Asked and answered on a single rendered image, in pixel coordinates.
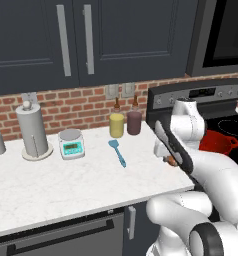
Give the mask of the dark grey dishwasher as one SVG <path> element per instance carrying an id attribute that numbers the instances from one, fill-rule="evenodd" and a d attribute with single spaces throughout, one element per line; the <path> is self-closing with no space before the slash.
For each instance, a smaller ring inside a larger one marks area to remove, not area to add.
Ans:
<path id="1" fill-rule="evenodd" d="M 0 237 L 0 256 L 122 256 L 117 208 Z"/>

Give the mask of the purple bottle with brown nozzle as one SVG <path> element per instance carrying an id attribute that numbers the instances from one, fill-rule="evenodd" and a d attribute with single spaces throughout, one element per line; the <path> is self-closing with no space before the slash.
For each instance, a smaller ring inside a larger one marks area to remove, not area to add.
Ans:
<path id="1" fill-rule="evenodd" d="M 142 114 L 139 111 L 137 96 L 134 96 L 131 110 L 127 113 L 127 132 L 138 135 L 141 131 Z"/>

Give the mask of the white paper towel roll holder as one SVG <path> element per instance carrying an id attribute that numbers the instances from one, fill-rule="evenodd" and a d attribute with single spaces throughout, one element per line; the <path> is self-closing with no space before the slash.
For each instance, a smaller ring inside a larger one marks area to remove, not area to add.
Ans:
<path id="1" fill-rule="evenodd" d="M 40 105 L 26 100 L 16 114 L 24 142 L 22 157 L 28 161 L 47 158 L 53 146 L 47 141 Z"/>

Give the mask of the red pot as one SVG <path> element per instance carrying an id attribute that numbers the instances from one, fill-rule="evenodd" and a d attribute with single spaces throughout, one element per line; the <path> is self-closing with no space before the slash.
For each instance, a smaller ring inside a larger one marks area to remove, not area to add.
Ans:
<path id="1" fill-rule="evenodd" d="M 216 152 L 229 155 L 238 148 L 238 140 L 233 136 L 226 136 L 220 132 L 208 130 L 200 141 L 199 149 L 202 151 Z"/>

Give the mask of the black stove with hob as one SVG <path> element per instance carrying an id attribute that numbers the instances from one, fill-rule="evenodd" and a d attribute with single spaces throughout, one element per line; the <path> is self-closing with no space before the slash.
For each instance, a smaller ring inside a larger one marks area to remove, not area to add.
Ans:
<path id="1" fill-rule="evenodd" d="M 146 123 L 154 129 L 162 114 L 170 114 L 178 98 L 192 98 L 197 102 L 207 129 L 232 136 L 238 140 L 238 78 L 182 82 L 148 89 Z M 238 164 L 238 147 L 229 157 Z"/>

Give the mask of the dark cupboard door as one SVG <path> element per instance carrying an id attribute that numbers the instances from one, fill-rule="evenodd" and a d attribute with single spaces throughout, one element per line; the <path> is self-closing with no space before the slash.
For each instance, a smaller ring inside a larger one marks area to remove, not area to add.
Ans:
<path id="1" fill-rule="evenodd" d="M 59 4 L 65 9 L 70 77 L 64 75 Z M 0 95 L 78 85 L 72 0 L 0 0 Z"/>
<path id="2" fill-rule="evenodd" d="M 87 72 L 84 5 L 92 7 L 93 75 Z M 198 0 L 73 0 L 79 84 L 182 77 Z"/>

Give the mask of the blue spatula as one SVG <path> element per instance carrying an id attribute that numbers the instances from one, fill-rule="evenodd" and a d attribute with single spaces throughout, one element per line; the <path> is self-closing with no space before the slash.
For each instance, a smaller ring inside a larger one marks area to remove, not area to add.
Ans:
<path id="1" fill-rule="evenodd" d="M 122 165 L 123 167 L 126 167 L 126 162 L 125 162 L 123 156 L 121 155 L 121 153 L 120 153 L 120 151 L 119 151 L 119 149 L 118 149 L 118 146 L 119 146 L 118 141 L 117 141 L 117 140 L 110 140 L 110 141 L 108 142 L 108 144 L 115 150 L 115 152 L 116 152 L 116 154 L 117 154 L 117 156 L 118 156 L 118 159 L 119 159 L 119 162 L 121 163 L 121 165 Z"/>

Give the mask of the grey wall outlet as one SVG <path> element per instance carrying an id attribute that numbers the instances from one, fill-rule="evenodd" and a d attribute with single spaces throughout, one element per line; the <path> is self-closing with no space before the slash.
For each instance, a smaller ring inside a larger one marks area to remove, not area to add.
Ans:
<path id="1" fill-rule="evenodd" d="M 34 104 L 38 103 L 37 93 L 36 92 L 28 92 L 21 94 L 22 101 L 30 101 Z"/>
<path id="2" fill-rule="evenodd" d="M 135 84 L 133 82 L 123 83 L 121 94 L 123 98 L 133 97 L 135 95 Z"/>
<path id="3" fill-rule="evenodd" d="M 106 89 L 106 99 L 115 99 L 119 96 L 119 85 L 118 84 L 110 84 L 105 86 Z"/>

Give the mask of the white and teal kitchen scale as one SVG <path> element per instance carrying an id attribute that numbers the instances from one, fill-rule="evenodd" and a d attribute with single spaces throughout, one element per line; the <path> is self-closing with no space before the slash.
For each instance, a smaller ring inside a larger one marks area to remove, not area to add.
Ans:
<path id="1" fill-rule="evenodd" d="M 84 139 L 79 129 L 65 129 L 58 133 L 61 156 L 64 160 L 79 159 L 85 156 Z"/>

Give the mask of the dark lower cabinet door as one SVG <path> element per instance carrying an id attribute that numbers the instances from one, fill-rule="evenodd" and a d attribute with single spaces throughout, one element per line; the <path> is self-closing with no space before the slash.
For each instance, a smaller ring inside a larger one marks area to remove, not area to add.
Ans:
<path id="1" fill-rule="evenodd" d="M 133 204 L 136 208 L 134 239 L 129 240 L 129 210 L 124 208 L 123 256 L 146 256 L 149 247 L 156 241 L 160 226 L 153 224 L 146 213 L 147 202 Z"/>

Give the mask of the yellow bottle with brown nozzle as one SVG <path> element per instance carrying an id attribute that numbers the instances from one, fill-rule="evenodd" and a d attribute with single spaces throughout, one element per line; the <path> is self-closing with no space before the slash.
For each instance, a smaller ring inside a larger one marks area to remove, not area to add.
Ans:
<path id="1" fill-rule="evenodd" d="M 113 112 L 109 117 L 109 131 L 113 138 L 120 138 L 124 133 L 124 115 L 121 112 L 119 100 L 115 101 Z"/>

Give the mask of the black microwave oven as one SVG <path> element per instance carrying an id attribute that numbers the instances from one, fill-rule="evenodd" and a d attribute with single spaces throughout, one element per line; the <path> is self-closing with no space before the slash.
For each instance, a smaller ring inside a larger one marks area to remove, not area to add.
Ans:
<path id="1" fill-rule="evenodd" d="M 199 0 L 186 73 L 238 73 L 238 0 Z"/>

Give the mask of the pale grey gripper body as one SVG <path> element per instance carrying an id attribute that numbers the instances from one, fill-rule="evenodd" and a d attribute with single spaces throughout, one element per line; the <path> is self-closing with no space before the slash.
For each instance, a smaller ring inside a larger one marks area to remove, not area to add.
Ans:
<path id="1" fill-rule="evenodd" d="M 154 154 L 156 157 L 162 158 L 164 162 L 167 162 L 167 157 L 171 156 L 170 152 L 160 140 L 155 141 Z"/>

